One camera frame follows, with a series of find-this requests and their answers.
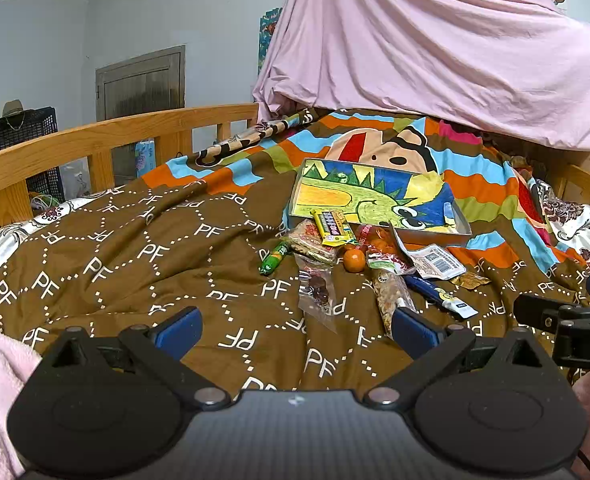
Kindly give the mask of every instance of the orange fruit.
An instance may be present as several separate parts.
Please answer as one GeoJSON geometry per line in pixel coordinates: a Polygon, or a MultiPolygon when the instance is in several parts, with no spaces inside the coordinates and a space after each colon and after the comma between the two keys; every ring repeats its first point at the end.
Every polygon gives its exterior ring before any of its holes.
{"type": "Polygon", "coordinates": [[[387,241],[382,240],[381,238],[375,238],[374,240],[371,240],[369,245],[371,247],[377,249],[379,252],[382,252],[386,247],[389,246],[387,241]]]}
{"type": "Polygon", "coordinates": [[[342,248],[340,249],[340,252],[341,253],[344,253],[344,252],[350,251],[352,249],[357,249],[357,245],[355,245],[355,244],[344,244],[342,246],[342,248]]]}
{"type": "Polygon", "coordinates": [[[368,236],[366,237],[366,241],[370,242],[371,240],[376,240],[377,238],[384,238],[385,233],[384,230],[380,227],[373,227],[370,231],[368,236]]]}
{"type": "Polygon", "coordinates": [[[366,256],[359,249],[350,249],[344,253],[344,269],[348,272],[362,272],[366,266],[366,256]]]}
{"type": "Polygon", "coordinates": [[[390,245],[384,247],[381,252],[382,252],[382,254],[394,254],[394,255],[398,255],[399,254],[397,252],[397,249],[395,247],[391,247],[390,245]]]}

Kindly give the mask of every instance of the pink sheet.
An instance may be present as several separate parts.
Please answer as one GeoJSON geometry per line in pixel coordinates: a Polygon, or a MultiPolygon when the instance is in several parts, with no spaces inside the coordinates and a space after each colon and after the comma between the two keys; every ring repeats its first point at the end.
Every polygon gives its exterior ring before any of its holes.
{"type": "Polygon", "coordinates": [[[590,25],[551,0],[288,0],[253,96],[263,120],[414,110],[590,150],[590,25]]]}

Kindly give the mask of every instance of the food wrapper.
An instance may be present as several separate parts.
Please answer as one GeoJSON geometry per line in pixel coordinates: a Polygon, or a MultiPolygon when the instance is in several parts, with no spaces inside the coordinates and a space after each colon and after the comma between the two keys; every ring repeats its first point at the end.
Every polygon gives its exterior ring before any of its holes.
{"type": "Polygon", "coordinates": [[[319,262],[333,265],[337,261],[337,247],[322,245],[322,237],[311,219],[306,218],[296,228],[288,231],[282,238],[291,250],[310,256],[319,262]]]}
{"type": "Polygon", "coordinates": [[[391,323],[393,313],[399,306],[405,306],[417,312],[404,279],[393,272],[383,269],[373,269],[373,288],[377,299],[377,307],[384,323],[386,335],[393,339],[391,323]]]}
{"type": "Polygon", "coordinates": [[[409,251],[392,226],[390,232],[395,238],[398,248],[409,257],[415,266],[415,270],[422,278],[450,280],[466,272],[466,267],[446,249],[431,244],[417,251],[409,251]]]}
{"type": "Polygon", "coordinates": [[[280,242],[271,251],[271,253],[264,258],[262,265],[259,267],[259,273],[262,276],[272,274],[275,269],[281,264],[286,253],[289,251],[289,245],[286,242],[280,242]]]}
{"type": "Polygon", "coordinates": [[[312,209],[310,213],[322,237],[322,245],[338,247],[356,242],[355,235],[341,209],[312,209]]]}
{"type": "Polygon", "coordinates": [[[332,313],[335,303],[332,267],[300,254],[295,254],[295,261],[299,267],[297,307],[337,333],[332,313]]]}
{"type": "Polygon", "coordinates": [[[467,290],[475,290],[480,285],[486,285],[486,283],[491,282],[488,278],[475,274],[475,272],[470,272],[470,270],[467,270],[464,274],[455,276],[450,281],[453,285],[461,286],[467,290]]]}
{"type": "Polygon", "coordinates": [[[371,224],[361,225],[357,242],[361,247],[366,247],[366,263],[371,269],[388,270],[399,275],[415,272],[409,261],[397,250],[395,241],[386,228],[371,224]],[[373,240],[378,238],[386,242],[389,252],[382,252],[373,245],[373,240]]]}
{"type": "Polygon", "coordinates": [[[478,314],[472,306],[462,301],[460,298],[453,296],[451,292],[447,292],[443,288],[435,286],[433,283],[420,278],[419,276],[404,276],[406,285],[414,291],[419,292],[430,301],[444,307],[446,310],[454,312],[462,319],[469,319],[469,317],[478,314]]]}

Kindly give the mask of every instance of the wooden bed rail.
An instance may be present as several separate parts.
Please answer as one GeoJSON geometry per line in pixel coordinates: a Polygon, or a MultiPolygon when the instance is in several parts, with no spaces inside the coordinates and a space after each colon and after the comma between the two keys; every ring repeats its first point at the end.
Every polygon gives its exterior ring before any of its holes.
{"type": "Polygon", "coordinates": [[[193,152],[193,128],[217,125],[217,140],[230,137],[230,123],[257,122],[257,104],[180,108],[85,124],[0,150],[0,226],[33,217],[25,179],[88,156],[93,192],[114,186],[110,149],[155,139],[159,166],[178,152],[193,152]]]}
{"type": "Polygon", "coordinates": [[[566,164],[559,171],[553,170],[550,185],[555,196],[562,197],[566,184],[571,182],[590,195],[590,173],[575,164],[566,164]]]}

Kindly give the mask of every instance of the black cable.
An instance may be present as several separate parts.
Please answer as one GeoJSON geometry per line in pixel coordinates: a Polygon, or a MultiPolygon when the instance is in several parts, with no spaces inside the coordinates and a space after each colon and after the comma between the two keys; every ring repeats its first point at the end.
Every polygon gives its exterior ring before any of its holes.
{"type": "Polygon", "coordinates": [[[578,458],[584,463],[590,473],[590,460],[581,449],[578,451],[578,458]]]}

